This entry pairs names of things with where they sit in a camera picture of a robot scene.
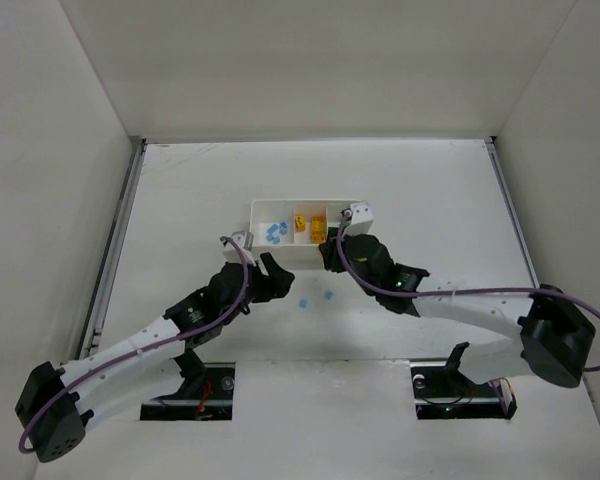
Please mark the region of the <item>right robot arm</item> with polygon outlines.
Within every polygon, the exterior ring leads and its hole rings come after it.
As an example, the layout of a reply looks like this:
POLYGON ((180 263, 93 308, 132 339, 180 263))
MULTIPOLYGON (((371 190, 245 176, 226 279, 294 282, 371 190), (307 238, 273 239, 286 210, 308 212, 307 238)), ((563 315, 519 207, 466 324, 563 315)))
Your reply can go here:
POLYGON ((395 262, 368 234, 331 236, 318 250, 326 270, 355 273, 363 291, 392 313, 451 320, 499 334, 489 343, 457 342, 443 367, 449 379, 480 385, 535 375, 563 388, 580 384, 595 328, 560 290, 463 295, 457 284, 395 262))

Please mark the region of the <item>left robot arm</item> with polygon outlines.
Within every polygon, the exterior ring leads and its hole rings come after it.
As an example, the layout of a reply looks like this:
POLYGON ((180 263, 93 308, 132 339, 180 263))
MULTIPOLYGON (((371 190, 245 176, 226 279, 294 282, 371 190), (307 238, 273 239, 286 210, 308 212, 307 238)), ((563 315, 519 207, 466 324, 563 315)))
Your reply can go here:
POLYGON ((114 346, 59 367, 36 366, 15 406, 23 427, 19 451, 52 462, 128 406, 197 392, 206 367, 196 348, 249 314, 251 305, 284 298, 294 280, 269 253, 225 263, 206 286, 114 346))

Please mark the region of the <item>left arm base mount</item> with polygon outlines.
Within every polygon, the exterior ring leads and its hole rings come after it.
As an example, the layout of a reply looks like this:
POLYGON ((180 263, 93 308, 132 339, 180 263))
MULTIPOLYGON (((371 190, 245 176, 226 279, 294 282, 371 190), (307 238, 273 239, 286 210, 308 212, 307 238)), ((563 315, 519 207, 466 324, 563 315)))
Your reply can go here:
POLYGON ((233 417, 235 363, 204 363, 193 351, 176 359, 179 389, 143 403, 140 421, 230 421, 233 417))

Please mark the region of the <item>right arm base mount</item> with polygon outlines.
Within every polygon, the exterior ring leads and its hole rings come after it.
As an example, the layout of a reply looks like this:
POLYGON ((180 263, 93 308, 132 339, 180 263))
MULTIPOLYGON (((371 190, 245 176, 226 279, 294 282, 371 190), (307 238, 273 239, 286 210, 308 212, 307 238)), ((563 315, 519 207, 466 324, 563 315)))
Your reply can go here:
POLYGON ((468 346, 468 342, 456 345, 444 362, 410 364, 418 420, 513 419, 518 404, 508 379, 476 384, 460 373, 461 355, 468 346))

